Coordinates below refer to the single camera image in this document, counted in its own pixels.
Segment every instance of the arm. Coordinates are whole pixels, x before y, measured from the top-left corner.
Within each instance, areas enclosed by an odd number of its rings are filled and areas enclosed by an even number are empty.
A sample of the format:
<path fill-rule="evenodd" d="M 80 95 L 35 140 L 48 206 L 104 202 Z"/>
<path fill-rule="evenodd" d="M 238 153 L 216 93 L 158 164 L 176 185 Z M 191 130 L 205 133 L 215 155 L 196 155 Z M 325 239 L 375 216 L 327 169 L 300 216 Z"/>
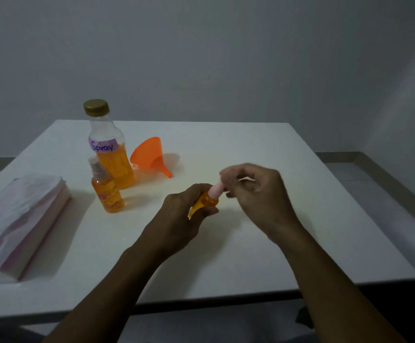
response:
<path fill-rule="evenodd" d="M 405 342 L 301 225 L 276 170 L 243 164 L 220 173 L 228 197 L 287 258 L 323 342 Z"/>
<path fill-rule="evenodd" d="M 194 184 L 165 198 L 162 208 L 108 275 L 45 338 L 44 343 L 100 343 L 118 340 L 148 280 L 171 255 L 197 234 L 201 222 L 218 212 L 204 207 L 189 220 L 188 211 L 210 184 Z"/>

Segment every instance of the hand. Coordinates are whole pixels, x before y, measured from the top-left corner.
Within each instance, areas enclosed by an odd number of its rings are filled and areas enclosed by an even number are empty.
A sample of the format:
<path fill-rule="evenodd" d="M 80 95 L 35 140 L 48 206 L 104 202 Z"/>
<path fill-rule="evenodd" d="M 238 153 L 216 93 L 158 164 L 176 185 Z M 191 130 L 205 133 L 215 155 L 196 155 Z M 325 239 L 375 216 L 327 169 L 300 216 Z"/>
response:
<path fill-rule="evenodd" d="M 220 179 L 229 190 L 227 197 L 236 197 L 250 220 L 273 242 L 283 226 L 300 226 L 277 170 L 242 164 L 223 169 Z"/>
<path fill-rule="evenodd" d="M 193 184 L 179 194 L 166 196 L 163 206 L 147 224 L 138 238 L 147 249 L 168 258 L 183 249 L 198 234 L 201 222 L 218 213 L 216 207 L 203 207 L 188 219 L 188 212 L 200 195 L 210 189 L 211 184 Z"/>

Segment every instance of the left hand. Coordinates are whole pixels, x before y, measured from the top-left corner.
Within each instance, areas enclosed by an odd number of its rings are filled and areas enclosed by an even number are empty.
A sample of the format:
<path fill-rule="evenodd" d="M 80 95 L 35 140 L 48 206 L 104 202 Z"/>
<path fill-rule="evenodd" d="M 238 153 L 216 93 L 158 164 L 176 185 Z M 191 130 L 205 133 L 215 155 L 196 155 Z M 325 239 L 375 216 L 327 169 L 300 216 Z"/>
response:
<path fill-rule="evenodd" d="M 201 222 L 218 213 L 216 207 L 203 207 L 188 219 L 190 208 L 211 186 L 193 184 L 184 192 L 166 196 L 163 206 L 144 228 L 137 242 L 164 258 L 183 249 L 198 234 Z"/>

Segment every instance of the orange funnel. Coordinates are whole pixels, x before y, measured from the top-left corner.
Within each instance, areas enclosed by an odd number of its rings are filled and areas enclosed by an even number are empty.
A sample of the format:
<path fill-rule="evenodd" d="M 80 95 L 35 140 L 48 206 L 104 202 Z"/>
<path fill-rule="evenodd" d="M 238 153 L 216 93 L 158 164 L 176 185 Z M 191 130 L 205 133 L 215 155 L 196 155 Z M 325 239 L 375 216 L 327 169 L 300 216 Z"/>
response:
<path fill-rule="evenodd" d="M 166 168 L 163 162 L 163 151 L 159 137 L 152 137 L 142 142 L 131 154 L 130 161 L 140 169 L 153 169 L 163 172 L 168 178 L 172 173 Z"/>

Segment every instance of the orange liquid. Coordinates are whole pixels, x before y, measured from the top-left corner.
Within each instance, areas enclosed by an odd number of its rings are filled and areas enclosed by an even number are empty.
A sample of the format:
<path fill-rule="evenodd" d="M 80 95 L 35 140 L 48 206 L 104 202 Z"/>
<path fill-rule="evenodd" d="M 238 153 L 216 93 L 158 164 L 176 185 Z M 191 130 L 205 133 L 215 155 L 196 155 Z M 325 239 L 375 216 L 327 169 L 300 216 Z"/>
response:
<path fill-rule="evenodd" d="M 134 183 L 134 173 L 128 161 L 124 144 L 113 152 L 96 153 L 101 164 L 112 174 L 119 190 L 126 189 Z"/>
<path fill-rule="evenodd" d="M 213 200 L 209 197 L 208 192 L 204 192 L 201 194 L 198 201 L 195 202 L 193 207 L 190 209 L 190 212 L 188 212 L 188 219 L 190 219 L 197 210 L 203 207 L 215 207 L 217 206 L 218 200 Z"/>
<path fill-rule="evenodd" d="M 106 212 L 117 213 L 123 209 L 125 203 L 112 176 L 103 180 L 92 178 L 92 185 Z"/>

